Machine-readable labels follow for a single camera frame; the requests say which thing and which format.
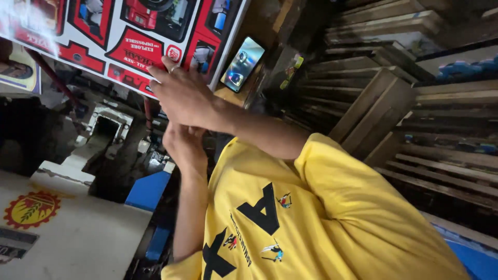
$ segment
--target yellow t-shirt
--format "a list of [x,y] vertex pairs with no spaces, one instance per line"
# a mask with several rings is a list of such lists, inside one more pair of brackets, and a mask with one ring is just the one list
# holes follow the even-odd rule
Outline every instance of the yellow t-shirt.
[[232,140],[209,182],[204,248],[162,279],[468,279],[384,178],[313,134],[294,165]]

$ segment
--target person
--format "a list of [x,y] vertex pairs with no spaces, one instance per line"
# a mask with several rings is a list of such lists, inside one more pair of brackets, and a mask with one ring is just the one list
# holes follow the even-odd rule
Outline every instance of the person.
[[[163,280],[469,278],[423,216],[336,142],[252,115],[214,96],[196,71],[163,63],[170,74],[150,67],[150,87],[181,172]],[[204,130],[236,136],[209,183]],[[230,235],[233,250],[222,246]]]

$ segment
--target sleeve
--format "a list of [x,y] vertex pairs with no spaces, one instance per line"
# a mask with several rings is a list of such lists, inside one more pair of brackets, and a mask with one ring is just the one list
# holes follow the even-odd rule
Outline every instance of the sleeve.
[[458,258],[415,207],[330,138],[312,134],[294,166],[324,206],[329,236],[341,251],[360,255],[358,263],[382,260],[379,266],[467,279]]
[[161,280],[199,280],[201,271],[202,251],[199,251],[179,263],[165,266]]

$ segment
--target hand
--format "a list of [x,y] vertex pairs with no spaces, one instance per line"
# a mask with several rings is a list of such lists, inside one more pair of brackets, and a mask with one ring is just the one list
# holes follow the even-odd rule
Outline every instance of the hand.
[[[168,71],[175,66],[167,56],[162,57],[162,62]],[[226,102],[211,92],[194,67],[190,69],[186,72],[176,68],[169,74],[157,67],[149,67],[149,73],[159,81],[151,80],[149,86],[171,121],[219,131],[224,122],[219,112],[223,111]]]
[[202,135],[206,130],[170,121],[162,144],[186,177],[207,177],[208,157],[202,149]]

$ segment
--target small figure print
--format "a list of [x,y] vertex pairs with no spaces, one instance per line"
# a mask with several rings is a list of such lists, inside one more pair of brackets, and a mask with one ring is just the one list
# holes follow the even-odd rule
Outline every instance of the small figure print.
[[283,207],[283,208],[290,208],[290,205],[292,204],[292,200],[290,198],[290,193],[284,195],[282,198],[278,199],[278,197],[276,197],[278,203],[280,203],[280,205]]
[[233,234],[230,234],[230,236],[228,236],[227,240],[225,241],[225,243],[223,243],[223,247],[225,247],[227,244],[230,244],[228,246],[228,249],[230,249],[230,251],[237,247],[237,236],[234,236]]
[[277,253],[277,256],[274,257],[273,259],[272,258],[261,257],[262,259],[270,260],[270,261],[273,261],[274,263],[276,261],[282,262],[283,250],[278,245],[277,240],[275,240],[275,245],[271,245],[271,246],[268,246],[268,247],[264,248],[263,251],[261,251],[261,253],[267,252],[267,251],[271,251],[271,252]]

